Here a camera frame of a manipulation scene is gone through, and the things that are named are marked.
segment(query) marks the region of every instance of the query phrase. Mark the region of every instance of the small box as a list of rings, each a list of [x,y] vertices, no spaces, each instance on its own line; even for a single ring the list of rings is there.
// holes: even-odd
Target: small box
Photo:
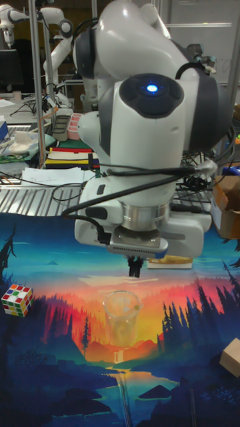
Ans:
[[[223,239],[240,239],[240,177],[225,176],[213,187],[211,215]]]
[[[184,258],[182,256],[166,255],[164,258],[157,260],[150,258],[147,264],[149,269],[166,269],[166,270],[190,270],[193,266],[193,258]]]
[[[12,285],[1,301],[6,314],[24,318],[33,304],[33,292],[27,286]]]
[[[0,115],[0,139],[8,137],[7,123],[4,115]]]
[[[240,376],[240,340],[235,338],[223,351],[220,365],[237,378]]]
[[[77,131],[77,124],[79,122],[79,119],[82,115],[79,113],[73,113],[69,122],[69,125],[67,126],[67,136],[69,139],[80,139],[78,131]]]

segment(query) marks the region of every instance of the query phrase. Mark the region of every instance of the clear plastic cup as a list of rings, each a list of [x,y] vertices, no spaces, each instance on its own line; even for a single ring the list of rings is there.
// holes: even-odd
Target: clear plastic cup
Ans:
[[[106,335],[114,346],[130,347],[137,338],[137,314],[143,304],[130,291],[116,291],[103,302],[106,314]]]

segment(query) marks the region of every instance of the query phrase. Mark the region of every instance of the cardboard box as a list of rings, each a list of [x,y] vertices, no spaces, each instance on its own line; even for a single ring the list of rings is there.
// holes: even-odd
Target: cardboard box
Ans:
[[[147,268],[165,269],[165,270],[190,270],[193,266],[193,258],[184,258],[181,256],[166,255],[164,258],[157,260],[149,258]]]
[[[223,239],[240,239],[240,177],[226,176],[213,188],[211,215]]]

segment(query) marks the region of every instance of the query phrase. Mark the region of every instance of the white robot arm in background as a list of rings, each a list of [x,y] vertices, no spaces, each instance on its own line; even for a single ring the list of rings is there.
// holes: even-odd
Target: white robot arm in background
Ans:
[[[63,36],[63,39],[58,43],[56,48],[51,53],[52,67],[53,67],[53,82],[57,86],[59,84],[58,78],[58,68],[64,59],[71,52],[71,42],[73,39],[73,24],[64,18],[63,11],[55,7],[42,7],[37,11],[37,19],[40,22],[43,22],[45,25],[56,24],[59,26],[60,34]],[[0,6],[0,29],[3,30],[5,42],[9,48],[12,48],[14,45],[14,26],[18,22],[28,21],[29,13],[27,11],[18,11],[9,5]],[[45,80],[46,85],[48,84],[48,75],[47,75],[47,64],[44,62],[43,68],[45,70]],[[69,107],[71,104],[67,97],[62,93],[61,101],[64,104],[67,104]]]
[[[148,4],[116,0],[77,38],[79,74],[96,79],[99,111],[81,116],[80,138],[97,153],[102,177],[66,209],[82,244],[127,257],[130,276],[144,259],[201,254],[211,216],[171,211],[175,182],[211,175],[208,161],[180,168],[183,150],[209,151],[231,127],[225,90],[193,63]]]

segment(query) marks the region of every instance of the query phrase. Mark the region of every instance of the desk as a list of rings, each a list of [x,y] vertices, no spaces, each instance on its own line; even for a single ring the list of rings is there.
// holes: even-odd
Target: desk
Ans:
[[[13,98],[10,99],[10,102],[13,102],[14,105],[10,105],[9,107],[2,107],[0,108],[0,115],[4,115],[5,120],[8,125],[22,125],[22,124],[29,124],[29,123],[37,123],[37,116],[33,115],[30,110],[29,113],[16,113],[14,115],[10,115],[14,113],[18,108],[21,107],[27,100],[30,100],[32,98],[25,98],[21,101],[15,101]]]
[[[35,296],[26,318],[0,307],[4,427],[191,427],[190,389],[197,427],[239,425],[240,383],[219,365],[224,347],[240,338],[239,276],[230,267],[239,258],[236,241],[223,245],[213,228],[192,270],[144,266],[137,279],[127,276],[122,256],[80,245],[74,222],[1,213],[0,224],[0,267],[9,238],[15,254],[0,277],[1,295],[14,283]],[[130,348],[106,340],[103,300],[115,290],[143,302]]]

